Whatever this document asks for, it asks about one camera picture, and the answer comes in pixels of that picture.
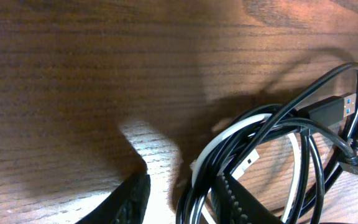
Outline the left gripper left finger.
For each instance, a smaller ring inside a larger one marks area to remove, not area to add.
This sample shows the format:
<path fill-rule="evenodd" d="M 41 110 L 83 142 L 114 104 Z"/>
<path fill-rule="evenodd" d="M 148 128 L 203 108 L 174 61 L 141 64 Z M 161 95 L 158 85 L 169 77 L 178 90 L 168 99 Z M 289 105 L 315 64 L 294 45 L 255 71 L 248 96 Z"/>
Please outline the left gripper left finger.
<path fill-rule="evenodd" d="M 77 223 L 142 224 L 150 196 L 150 176 L 132 174 Z"/>

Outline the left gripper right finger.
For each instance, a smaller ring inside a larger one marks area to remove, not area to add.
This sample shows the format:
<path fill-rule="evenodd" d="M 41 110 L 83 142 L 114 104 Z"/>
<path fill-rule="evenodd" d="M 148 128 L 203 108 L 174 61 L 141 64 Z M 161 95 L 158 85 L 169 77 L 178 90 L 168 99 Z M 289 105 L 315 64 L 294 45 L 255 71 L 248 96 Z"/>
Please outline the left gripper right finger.
<path fill-rule="evenodd" d="M 230 174 L 216 177 L 211 199 L 220 224 L 282 224 Z"/>

